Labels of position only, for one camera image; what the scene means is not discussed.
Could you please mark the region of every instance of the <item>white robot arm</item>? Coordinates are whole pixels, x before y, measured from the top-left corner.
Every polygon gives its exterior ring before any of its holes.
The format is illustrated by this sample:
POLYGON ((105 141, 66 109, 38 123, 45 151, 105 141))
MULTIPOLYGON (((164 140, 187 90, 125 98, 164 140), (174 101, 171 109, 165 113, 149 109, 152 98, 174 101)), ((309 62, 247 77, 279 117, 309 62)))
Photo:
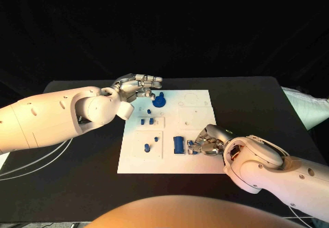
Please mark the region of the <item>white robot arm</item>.
POLYGON ((31 96, 0 109, 0 154, 54 145, 105 126, 119 115, 129 119, 136 97, 155 99, 151 87, 162 78, 128 74, 113 86, 84 87, 31 96))
POLYGON ((255 194, 268 189, 286 205, 329 222, 328 166, 291 156, 258 136, 237 137, 211 124, 190 149, 210 156, 223 154, 224 172, 242 189, 255 194))

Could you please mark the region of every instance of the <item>black backdrop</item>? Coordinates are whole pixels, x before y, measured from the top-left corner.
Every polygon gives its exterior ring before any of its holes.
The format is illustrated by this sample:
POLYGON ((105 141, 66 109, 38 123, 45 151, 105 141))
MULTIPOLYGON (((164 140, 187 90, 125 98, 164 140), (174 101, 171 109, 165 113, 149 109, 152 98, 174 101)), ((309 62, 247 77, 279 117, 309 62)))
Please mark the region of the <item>black backdrop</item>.
POLYGON ((325 6, 12 0, 0 10, 0 106, 53 80, 128 73, 275 76, 328 96, 325 6))

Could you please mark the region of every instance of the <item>black table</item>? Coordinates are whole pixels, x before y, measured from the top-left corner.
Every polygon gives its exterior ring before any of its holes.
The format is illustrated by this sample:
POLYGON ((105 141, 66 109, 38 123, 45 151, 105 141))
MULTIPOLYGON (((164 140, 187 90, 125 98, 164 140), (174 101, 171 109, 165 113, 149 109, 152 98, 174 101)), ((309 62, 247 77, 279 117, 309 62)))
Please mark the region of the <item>black table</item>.
MULTIPOLYGON (((45 92, 84 86, 103 88, 112 83, 54 81, 45 92)), ((164 89, 208 89, 219 125, 239 135, 260 136, 291 155, 325 164, 275 78, 167 78, 164 89)), ((250 194, 224 174, 118 174, 123 133, 125 120, 116 117, 105 127, 74 138, 63 156, 43 170, 0 181, 0 222, 92 221, 120 205, 161 195, 213 197, 294 216, 271 192, 250 194)), ((2 172, 43 157, 56 147, 14 152, 2 172)), ((15 175, 41 167, 57 155, 15 175)))

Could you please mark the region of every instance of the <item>robotic hand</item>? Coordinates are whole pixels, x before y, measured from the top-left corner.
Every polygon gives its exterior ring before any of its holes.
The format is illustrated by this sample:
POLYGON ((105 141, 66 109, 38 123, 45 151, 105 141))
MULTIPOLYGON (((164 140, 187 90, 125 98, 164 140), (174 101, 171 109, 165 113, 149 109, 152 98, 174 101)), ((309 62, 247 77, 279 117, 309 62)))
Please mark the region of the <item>robotic hand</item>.
POLYGON ((328 166, 291 156, 260 137, 237 137, 211 124, 190 150, 210 156, 223 154, 224 172, 242 189, 255 194, 268 189, 286 205, 329 222, 328 166))
POLYGON ((31 96, 0 109, 0 154, 54 145, 110 123, 129 119, 138 97, 155 99, 162 78, 128 74, 112 87, 90 86, 31 96))

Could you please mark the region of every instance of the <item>white board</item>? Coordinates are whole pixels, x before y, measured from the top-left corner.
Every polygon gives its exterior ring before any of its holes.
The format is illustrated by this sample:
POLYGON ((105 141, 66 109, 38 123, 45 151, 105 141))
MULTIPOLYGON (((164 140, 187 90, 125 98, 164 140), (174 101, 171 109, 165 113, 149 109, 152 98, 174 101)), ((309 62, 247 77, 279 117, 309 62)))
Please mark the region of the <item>white board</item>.
POLYGON ((157 95, 161 92, 167 99, 162 108, 154 106, 149 98, 132 103, 136 109, 125 126, 119 173, 224 173, 221 155, 188 154, 188 140, 195 141, 206 126, 217 124, 208 90, 158 90, 157 95), (184 137, 185 154, 174 153, 175 136, 184 137), (145 144, 151 145, 151 152, 145 151, 145 144))

